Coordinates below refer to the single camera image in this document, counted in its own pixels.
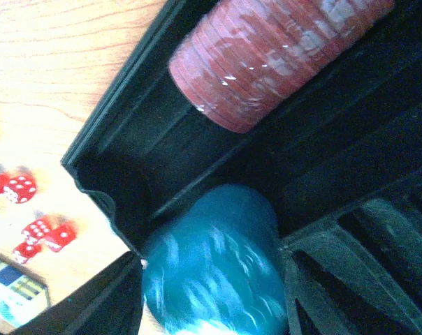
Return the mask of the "blue poker chip stack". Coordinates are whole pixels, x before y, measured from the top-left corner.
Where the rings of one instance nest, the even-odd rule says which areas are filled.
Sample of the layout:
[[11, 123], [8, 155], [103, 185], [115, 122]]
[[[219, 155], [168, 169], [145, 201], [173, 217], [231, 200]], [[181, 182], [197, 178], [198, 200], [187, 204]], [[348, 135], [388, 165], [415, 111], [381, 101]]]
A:
[[218, 186], [151, 236], [144, 300], [168, 334], [287, 334], [278, 244], [265, 197]]

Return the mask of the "playing card deck box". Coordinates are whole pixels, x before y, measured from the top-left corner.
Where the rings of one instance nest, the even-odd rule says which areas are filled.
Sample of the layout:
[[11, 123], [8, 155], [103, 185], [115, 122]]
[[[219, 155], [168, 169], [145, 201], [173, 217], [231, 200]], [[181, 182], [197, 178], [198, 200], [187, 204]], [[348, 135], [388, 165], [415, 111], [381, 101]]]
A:
[[16, 329], [50, 307], [46, 285], [0, 259], [0, 320]]

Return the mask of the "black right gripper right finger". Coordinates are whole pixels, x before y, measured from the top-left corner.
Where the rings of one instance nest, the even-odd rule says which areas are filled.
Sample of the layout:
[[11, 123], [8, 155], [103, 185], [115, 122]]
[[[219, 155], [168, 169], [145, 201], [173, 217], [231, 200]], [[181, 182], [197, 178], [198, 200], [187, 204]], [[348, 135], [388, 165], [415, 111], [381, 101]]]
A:
[[350, 234], [293, 234], [280, 252], [292, 334], [422, 334], [420, 308]]

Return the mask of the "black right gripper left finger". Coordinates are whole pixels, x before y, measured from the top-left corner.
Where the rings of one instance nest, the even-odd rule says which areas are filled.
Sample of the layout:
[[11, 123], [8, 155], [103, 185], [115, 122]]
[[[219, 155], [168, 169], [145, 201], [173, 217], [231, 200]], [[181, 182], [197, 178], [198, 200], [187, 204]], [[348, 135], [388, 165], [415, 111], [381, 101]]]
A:
[[13, 334], [137, 334], [143, 314], [140, 258], [126, 252]]

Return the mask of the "black poker set case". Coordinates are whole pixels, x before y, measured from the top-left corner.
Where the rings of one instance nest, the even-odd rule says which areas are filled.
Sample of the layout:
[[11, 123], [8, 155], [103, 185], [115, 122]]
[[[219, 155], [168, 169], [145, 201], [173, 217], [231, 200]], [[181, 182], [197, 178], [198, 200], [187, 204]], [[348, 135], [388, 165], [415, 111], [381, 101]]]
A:
[[255, 127], [234, 133], [199, 112], [168, 69], [219, 1], [168, 1], [61, 163], [143, 272], [156, 231], [237, 184], [276, 214], [283, 279], [283, 239], [343, 230], [422, 311], [422, 1], [393, 2]]

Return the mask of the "red poker chip stack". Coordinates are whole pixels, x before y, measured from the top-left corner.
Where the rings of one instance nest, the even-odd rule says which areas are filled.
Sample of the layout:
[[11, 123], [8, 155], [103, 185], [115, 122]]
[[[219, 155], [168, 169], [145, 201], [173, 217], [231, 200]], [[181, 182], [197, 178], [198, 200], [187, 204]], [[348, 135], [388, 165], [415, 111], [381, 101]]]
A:
[[208, 119], [246, 133], [361, 38], [393, 1], [220, 1], [170, 76]]

